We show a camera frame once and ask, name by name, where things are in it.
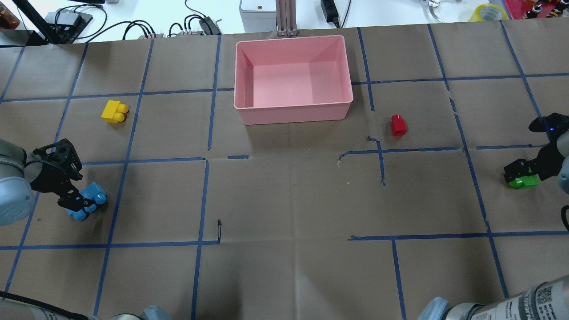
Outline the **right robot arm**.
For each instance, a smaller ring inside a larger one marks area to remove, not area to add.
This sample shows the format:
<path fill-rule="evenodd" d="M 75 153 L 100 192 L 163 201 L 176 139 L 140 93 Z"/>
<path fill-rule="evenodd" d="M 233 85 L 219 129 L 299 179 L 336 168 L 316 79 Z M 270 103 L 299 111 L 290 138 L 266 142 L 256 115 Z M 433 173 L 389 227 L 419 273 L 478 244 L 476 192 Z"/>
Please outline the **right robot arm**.
<path fill-rule="evenodd" d="M 517 159 L 504 167 L 504 179 L 514 188 L 537 185 L 538 181 L 557 178 L 563 192 L 568 192 L 567 115 L 535 118 L 531 132 L 546 133 L 549 140 L 532 160 Z M 421 320 L 566 320 L 569 317 L 569 280 L 567 276 L 533 286 L 506 300 L 493 304 L 462 303 L 452 306 L 437 297 L 421 312 Z"/>

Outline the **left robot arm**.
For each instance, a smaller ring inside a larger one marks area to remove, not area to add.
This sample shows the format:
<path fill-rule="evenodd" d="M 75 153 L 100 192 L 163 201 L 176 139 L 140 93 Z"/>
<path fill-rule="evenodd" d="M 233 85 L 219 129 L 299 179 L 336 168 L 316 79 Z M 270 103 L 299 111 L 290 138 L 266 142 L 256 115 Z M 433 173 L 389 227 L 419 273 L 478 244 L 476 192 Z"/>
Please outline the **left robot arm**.
<path fill-rule="evenodd" d="M 35 209 L 34 192 L 56 194 L 57 204 L 75 220 L 83 221 L 107 202 L 107 194 L 96 183 L 79 191 L 72 181 L 83 178 L 83 164 L 68 139 L 36 148 L 24 148 L 0 140 L 1 225 L 23 220 Z"/>

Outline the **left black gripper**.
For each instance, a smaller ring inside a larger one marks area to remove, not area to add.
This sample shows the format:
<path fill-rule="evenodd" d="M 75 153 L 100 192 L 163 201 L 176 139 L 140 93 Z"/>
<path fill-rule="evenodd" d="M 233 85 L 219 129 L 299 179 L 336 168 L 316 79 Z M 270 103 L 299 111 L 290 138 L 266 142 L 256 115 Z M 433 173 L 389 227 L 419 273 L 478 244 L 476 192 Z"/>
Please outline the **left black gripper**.
<path fill-rule="evenodd" d="M 92 213 L 97 210 L 97 203 L 88 198 L 83 199 L 83 195 L 71 182 L 83 178 L 80 173 L 82 168 L 76 149 L 68 139 L 35 148 L 25 163 L 25 169 L 37 171 L 32 174 L 32 190 L 58 195 L 58 205 L 62 208 Z"/>

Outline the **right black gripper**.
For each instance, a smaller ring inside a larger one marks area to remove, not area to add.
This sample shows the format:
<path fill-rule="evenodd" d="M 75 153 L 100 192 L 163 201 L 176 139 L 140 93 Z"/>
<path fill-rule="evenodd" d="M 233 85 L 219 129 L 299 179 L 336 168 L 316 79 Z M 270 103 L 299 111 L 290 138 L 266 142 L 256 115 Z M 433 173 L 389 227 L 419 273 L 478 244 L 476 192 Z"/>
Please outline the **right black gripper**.
<path fill-rule="evenodd" d="M 535 118 L 529 125 L 534 133 L 546 133 L 549 143 L 543 146 L 535 159 L 516 159 L 504 166 L 506 183 L 524 176 L 538 175 L 540 180 L 557 176 L 569 154 L 569 116 L 559 113 Z"/>

